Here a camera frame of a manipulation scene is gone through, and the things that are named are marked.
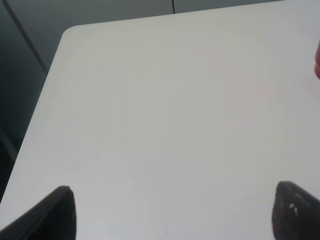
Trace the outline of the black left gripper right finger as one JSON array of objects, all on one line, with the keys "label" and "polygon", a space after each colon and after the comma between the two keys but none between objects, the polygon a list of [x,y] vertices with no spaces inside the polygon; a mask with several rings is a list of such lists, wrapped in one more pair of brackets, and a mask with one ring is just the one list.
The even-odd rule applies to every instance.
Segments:
[{"label": "black left gripper right finger", "polygon": [[271,215],[276,240],[318,240],[320,200],[292,181],[280,181]]}]

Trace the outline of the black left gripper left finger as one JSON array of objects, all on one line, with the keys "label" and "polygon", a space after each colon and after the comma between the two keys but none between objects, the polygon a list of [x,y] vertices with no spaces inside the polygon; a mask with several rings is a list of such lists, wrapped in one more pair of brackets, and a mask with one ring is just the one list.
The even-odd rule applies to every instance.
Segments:
[{"label": "black left gripper left finger", "polygon": [[59,186],[0,231],[2,240],[74,240],[77,214],[74,193]]}]

